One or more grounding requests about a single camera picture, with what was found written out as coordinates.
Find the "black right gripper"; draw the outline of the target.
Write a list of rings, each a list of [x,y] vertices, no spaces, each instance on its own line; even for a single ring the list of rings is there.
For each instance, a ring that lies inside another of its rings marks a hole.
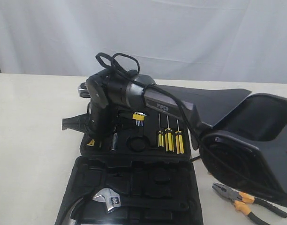
[[[84,134],[89,132],[91,137],[104,138],[111,133],[110,106],[102,108],[92,99],[89,103],[89,115],[87,113],[71,118],[62,119],[61,129],[71,129]]]

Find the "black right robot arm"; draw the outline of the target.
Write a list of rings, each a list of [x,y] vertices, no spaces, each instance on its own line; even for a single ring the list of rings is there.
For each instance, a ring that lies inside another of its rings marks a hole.
[[[137,124],[162,123],[154,133],[176,149],[180,123],[217,180],[287,207],[287,98],[157,85],[136,70],[108,69],[82,83],[79,95],[90,100],[87,112],[63,119],[62,129],[101,139],[122,126],[119,115],[132,113]]]

